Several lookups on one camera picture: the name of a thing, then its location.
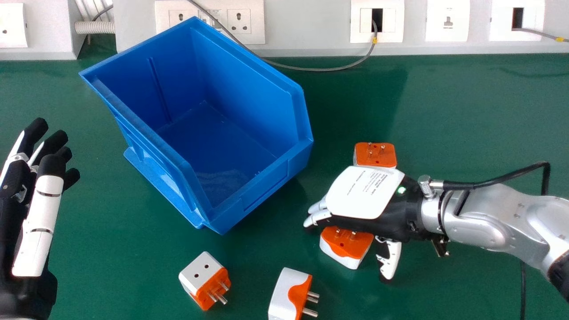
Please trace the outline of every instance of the white flexible hose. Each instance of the white flexible hose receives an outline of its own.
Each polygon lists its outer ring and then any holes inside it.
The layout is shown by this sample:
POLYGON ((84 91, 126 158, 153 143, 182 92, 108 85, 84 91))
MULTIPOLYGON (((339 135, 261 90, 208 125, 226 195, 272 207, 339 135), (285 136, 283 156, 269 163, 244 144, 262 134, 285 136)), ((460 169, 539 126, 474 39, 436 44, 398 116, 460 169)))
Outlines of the white flexible hose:
POLYGON ((78 21, 75 23, 77 34, 114 34, 114 22, 78 21))

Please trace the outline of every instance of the black port opening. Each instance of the black port opening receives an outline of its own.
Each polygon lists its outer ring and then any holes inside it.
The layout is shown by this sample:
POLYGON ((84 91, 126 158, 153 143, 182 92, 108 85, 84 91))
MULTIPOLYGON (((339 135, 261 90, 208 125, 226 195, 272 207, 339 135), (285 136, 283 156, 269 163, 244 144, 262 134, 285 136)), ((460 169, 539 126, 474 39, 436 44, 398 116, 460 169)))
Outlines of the black port opening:
POLYGON ((383 9, 372 9, 372 21, 376 22, 377 32, 382 32, 383 26, 384 26, 384 10, 383 9))
POLYGON ((512 17, 512 29, 522 27, 523 22, 523 8, 514 8, 514 15, 512 17))

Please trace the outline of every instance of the robotic hand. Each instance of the robotic hand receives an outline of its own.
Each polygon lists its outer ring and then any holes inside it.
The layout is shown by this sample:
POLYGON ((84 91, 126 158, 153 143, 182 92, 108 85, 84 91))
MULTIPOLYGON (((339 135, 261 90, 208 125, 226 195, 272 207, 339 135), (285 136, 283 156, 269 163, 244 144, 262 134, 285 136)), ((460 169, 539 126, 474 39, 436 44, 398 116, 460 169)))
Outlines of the robotic hand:
POLYGON ((418 182, 399 170, 350 166, 328 194, 308 210, 305 228, 336 226, 375 235, 380 279, 390 281, 401 244, 430 240, 439 257, 449 241, 506 252, 536 268, 569 301, 569 201, 531 196, 502 182, 544 167, 547 162, 480 183, 418 182))
POLYGON ((0 319, 47 319, 55 304, 48 254, 61 194, 80 176, 65 171, 72 156, 65 132, 34 151, 47 129, 42 118, 25 128, 0 174, 0 319))

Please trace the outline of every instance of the blue storage container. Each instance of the blue storage container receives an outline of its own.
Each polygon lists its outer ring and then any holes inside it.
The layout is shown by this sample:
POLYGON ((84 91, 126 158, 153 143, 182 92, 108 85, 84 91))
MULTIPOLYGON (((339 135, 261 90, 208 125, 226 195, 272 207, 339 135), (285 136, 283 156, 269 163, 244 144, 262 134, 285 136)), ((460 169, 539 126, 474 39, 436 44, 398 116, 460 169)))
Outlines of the blue storage container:
POLYGON ((197 18, 80 75, 125 157, 196 228, 224 234, 307 164, 301 87, 197 18))

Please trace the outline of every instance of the orange and white plug adapter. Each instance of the orange and white plug adapter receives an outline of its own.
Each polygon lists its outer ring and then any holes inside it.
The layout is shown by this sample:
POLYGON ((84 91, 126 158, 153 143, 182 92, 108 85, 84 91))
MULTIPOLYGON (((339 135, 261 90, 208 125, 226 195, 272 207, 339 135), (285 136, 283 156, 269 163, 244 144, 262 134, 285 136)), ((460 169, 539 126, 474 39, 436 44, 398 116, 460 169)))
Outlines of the orange and white plug adapter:
MULTIPOLYGON (((395 146, 391 143, 358 142, 354 146, 353 164, 359 167, 395 168, 395 146)), ((325 206, 325 201, 313 205, 311 210, 321 210, 320 206, 325 206)), ((326 227, 320 235, 320 249, 346 268, 356 270, 372 246, 373 239, 371 233, 326 227)))
POLYGON ((227 269, 204 251, 178 275, 184 290, 204 311, 214 303, 227 303, 223 296, 231 287, 227 269))
POLYGON ((346 268, 356 270, 372 246, 373 239, 371 233, 326 227, 320 235, 320 249, 346 268))
POLYGON ((305 307, 306 301, 318 303, 320 295, 310 291, 312 275, 283 268, 269 304, 269 320, 299 320, 302 314, 318 317, 305 307))

